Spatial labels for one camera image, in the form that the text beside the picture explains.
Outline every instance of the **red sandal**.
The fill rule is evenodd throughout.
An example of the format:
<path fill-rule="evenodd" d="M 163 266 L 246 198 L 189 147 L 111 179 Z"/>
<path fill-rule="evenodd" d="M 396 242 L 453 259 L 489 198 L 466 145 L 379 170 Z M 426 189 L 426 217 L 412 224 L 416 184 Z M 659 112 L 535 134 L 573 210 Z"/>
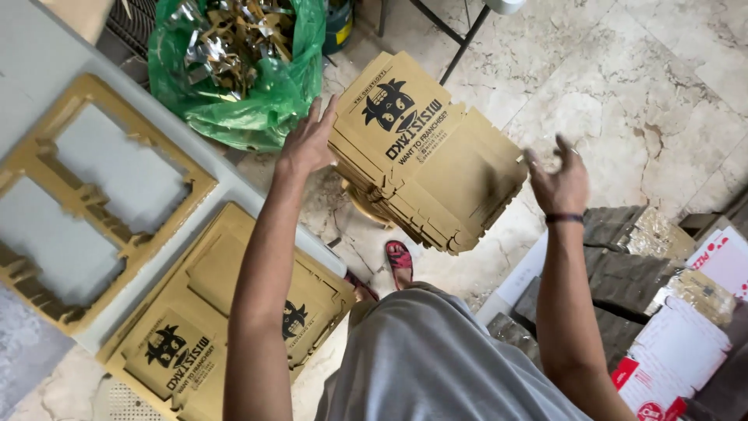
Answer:
<path fill-rule="evenodd" d="M 374 290 L 371 289 L 371 287 L 369 287 L 367 284 L 365 284 L 363 281 L 361 281 L 358 278 L 358 276 L 354 275 L 353 272 L 351 272 L 350 270 L 348 270 L 346 272 L 346 276 L 343 277 L 343 279 L 345 279 L 346 281 L 348 281 L 348 283 L 351 284 L 351 285 L 353 285 L 354 287 L 359 287 L 360 286 L 363 289 L 367 290 L 367 292 L 369 292 L 369 294 L 372 296 L 372 298 L 374 299 L 374 301 L 379 301 L 379 294 L 377 294 L 376 292 L 374 292 Z"/>
<path fill-rule="evenodd" d="M 402 252 L 391 252 L 391 246 L 400 246 L 400 248 L 402 248 Z M 411 282 L 413 282 L 413 259 L 411 258 L 411 253 L 408 251 L 408 248 L 405 247 L 405 244 L 403 244 L 402 241 L 389 240 L 384 245 L 384 254 L 387 255 L 387 261 L 390 262 L 392 279 L 393 281 L 395 281 L 395 289 L 397 291 L 400 291 L 400 285 L 398 285 L 397 279 L 395 278 L 395 269 L 410 269 Z"/>

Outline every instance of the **wristband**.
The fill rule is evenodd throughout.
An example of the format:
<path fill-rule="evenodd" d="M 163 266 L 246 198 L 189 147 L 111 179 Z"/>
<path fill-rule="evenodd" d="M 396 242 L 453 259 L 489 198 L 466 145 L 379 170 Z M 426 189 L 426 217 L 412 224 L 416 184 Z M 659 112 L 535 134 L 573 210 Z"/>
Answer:
<path fill-rule="evenodd" d="M 554 222 L 578 222 L 584 224 L 584 216 L 578 213 L 550 213 L 545 216 L 545 224 Z"/>

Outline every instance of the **hand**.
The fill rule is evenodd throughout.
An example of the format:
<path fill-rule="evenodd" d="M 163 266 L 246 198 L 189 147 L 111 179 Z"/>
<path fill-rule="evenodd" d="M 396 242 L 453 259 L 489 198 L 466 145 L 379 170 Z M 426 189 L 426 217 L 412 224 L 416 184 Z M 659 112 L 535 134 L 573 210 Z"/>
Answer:
<path fill-rule="evenodd" d="M 561 169 L 556 174 L 546 172 L 535 151 L 525 149 L 524 157 L 530 167 L 530 185 L 538 205 L 546 215 L 551 213 L 582 214 L 589 199 L 589 178 L 582 158 L 560 134 L 556 134 L 561 157 Z"/>
<path fill-rule="evenodd" d="M 328 148 L 328 138 L 335 119 L 337 100 L 337 95 L 330 98 L 325 114 L 319 120 L 322 98 L 314 98 L 309 107 L 309 115 L 302 118 L 298 126 L 286 136 L 276 168 L 290 169 L 306 177 L 335 161 L 335 156 Z"/>

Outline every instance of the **green plastic bag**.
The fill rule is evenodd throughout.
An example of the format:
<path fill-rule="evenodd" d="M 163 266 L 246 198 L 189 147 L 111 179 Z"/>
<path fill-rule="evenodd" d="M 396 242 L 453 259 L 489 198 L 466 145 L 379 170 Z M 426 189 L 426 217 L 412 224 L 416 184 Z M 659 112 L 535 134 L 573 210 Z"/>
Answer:
<path fill-rule="evenodd" d="M 148 40 L 151 94 L 190 127 L 238 149 L 276 151 L 322 89 L 322 44 L 325 42 L 323 0 L 291 0 L 296 11 L 293 60 L 285 64 L 264 58 L 255 64 L 257 78 L 244 100 L 229 102 L 199 94 L 228 94 L 210 78 L 190 85 L 184 56 L 191 31 L 167 28 L 180 0 L 156 3 L 156 27 Z M 197 0 L 205 13 L 206 0 Z"/>

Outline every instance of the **person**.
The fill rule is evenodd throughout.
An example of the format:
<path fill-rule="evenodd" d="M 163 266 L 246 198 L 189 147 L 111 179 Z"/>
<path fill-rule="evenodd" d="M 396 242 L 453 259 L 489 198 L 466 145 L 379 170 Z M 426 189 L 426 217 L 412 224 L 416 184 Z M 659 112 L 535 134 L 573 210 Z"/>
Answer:
<path fill-rule="evenodd" d="M 281 335 L 294 234 L 307 176 L 332 163 L 337 97 L 321 100 L 286 138 L 247 246 L 229 319 L 224 421 L 292 419 Z M 546 172 L 532 151 L 530 183 L 548 221 L 538 297 L 544 374 L 499 342 L 465 303 L 424 282 L 401 243 L 385 250 L 400 291 L 376 301 L 362 285 L 340 369 L 326 382 L 317 420 L 633 421 L 607 372 L 587 285 L 579 215 L 588 199 L 579 155 L 560 136 L 562 166 Z"/>

